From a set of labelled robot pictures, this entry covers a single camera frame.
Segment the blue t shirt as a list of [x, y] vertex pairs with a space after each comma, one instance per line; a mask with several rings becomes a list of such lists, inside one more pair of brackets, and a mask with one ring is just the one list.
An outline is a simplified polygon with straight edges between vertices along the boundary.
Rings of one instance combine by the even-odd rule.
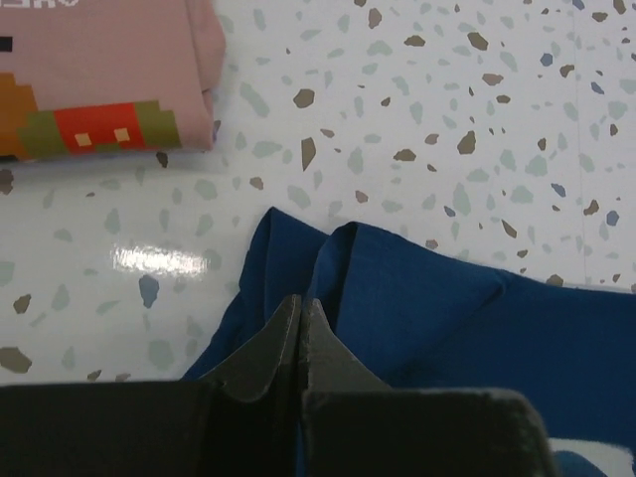
[[193, 380], [259, 332], [289, 295], [396, 388], [507, 388], [553, 437], [635, 446], [635, 298], [557, 287], [351, 222], [330, 234], [273, 208]]

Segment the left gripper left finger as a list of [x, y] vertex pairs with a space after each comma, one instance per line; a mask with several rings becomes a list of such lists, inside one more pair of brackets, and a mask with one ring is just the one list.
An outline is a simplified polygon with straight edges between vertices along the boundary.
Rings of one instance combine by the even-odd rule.
[[291, 476], [301, 300], [194, 381], [9, 386], [5, 476]]

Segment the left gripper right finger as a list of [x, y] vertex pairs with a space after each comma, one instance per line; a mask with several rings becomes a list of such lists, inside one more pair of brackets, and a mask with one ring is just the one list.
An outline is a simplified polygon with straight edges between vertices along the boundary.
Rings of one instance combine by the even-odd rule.
[[557, 476], [543, 421], [502, 389], [397, 390], [335, 336], [319, 300], [301, 314], [304, 476]]

